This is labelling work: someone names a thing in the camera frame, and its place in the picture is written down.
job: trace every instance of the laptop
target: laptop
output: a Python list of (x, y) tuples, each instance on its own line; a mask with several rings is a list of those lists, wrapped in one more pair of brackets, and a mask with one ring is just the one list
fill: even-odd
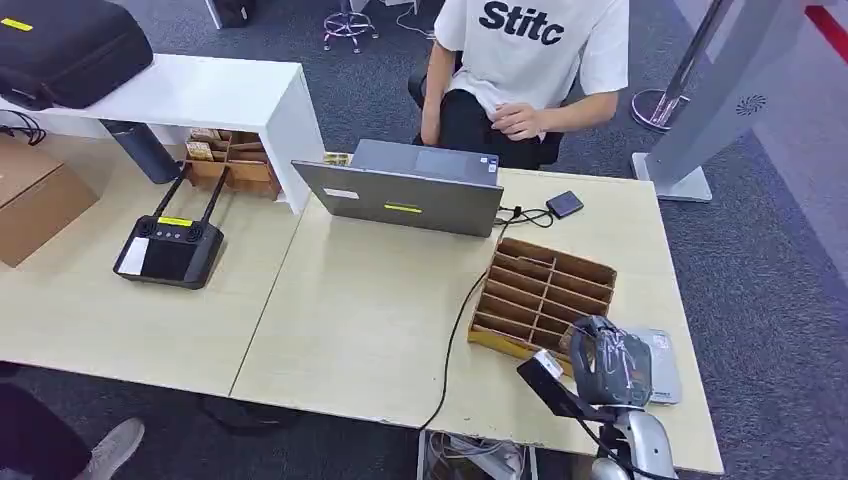
[(342, 217), (488, 237), (503, 188), (496, 155), (361, 140), (349, 166), (294, 160)]

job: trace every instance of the person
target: person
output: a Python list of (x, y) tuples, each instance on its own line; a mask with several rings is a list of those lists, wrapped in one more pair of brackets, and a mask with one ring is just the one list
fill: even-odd
[[(628, 0), (445, 0), (416, 140), (537, 169), (546, 132), (615, 113), (628, 82), (629, 15)], [(561, 107), (578, 70), (586, 97)]]
[(0, 383), (0, 470), (33, 480), (109, 480), (144, 436), (137, 418), (124, 421), (89, 450), (65, 422), (27, 391)]

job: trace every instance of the white t-shirt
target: white t-shirt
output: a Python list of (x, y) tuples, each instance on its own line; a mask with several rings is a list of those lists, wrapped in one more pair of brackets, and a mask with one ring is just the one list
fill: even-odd
[(445, 0), (435, 34), (464, 52), (449, 90), (491, 117), (501, 103), (558, 107), (578, 68), (586, 95), (626, 87), (629, 17), (629, 0)]

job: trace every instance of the stanchion base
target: stanchion base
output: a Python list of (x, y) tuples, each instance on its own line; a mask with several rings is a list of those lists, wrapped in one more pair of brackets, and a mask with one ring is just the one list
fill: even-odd
[[(651, 177), (648, 175), (648, 167), (645, 164), (647, 156), (647, 153), (634, 153), (630, 165), (633, 167), (636, 178), (650, 182)], [(710, 184), (707, 183), (707, 177), (704, 176), (704, 170), (701, 167), (696, 168), (674, 185), (657, 185), (654, 183), (654, 189), (656, 189), (657, 198), (660, 200), (706, 203), (713, 199)]]
[(671, 130), (674, 121), (677, 120), (677, 117), (680, 116), (686, 105), (689, 105), (689, 97), (681, 95), (668, 121), (665, 122), (665, 125), (660, 125), (652, 122), (651, 117), (654, 115), (654, 110), (657, 109), (657, 105), (659, 105), (663, 95), (665, 95), (665, 90), (658, 88), (649, 88), (633, 95), (633, 100), (630, 101), (630, 115), (633, 117), (633, 120), (636, 120), (636, 123), (648, 130), (655, 132), (665, 133)]

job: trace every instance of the controller screen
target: controller screen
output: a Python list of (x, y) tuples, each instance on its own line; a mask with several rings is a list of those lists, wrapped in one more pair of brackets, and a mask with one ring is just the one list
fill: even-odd
[(145, 277), (182, 281), (188, 271), (196, 245), (150, 239), (141, 274)]

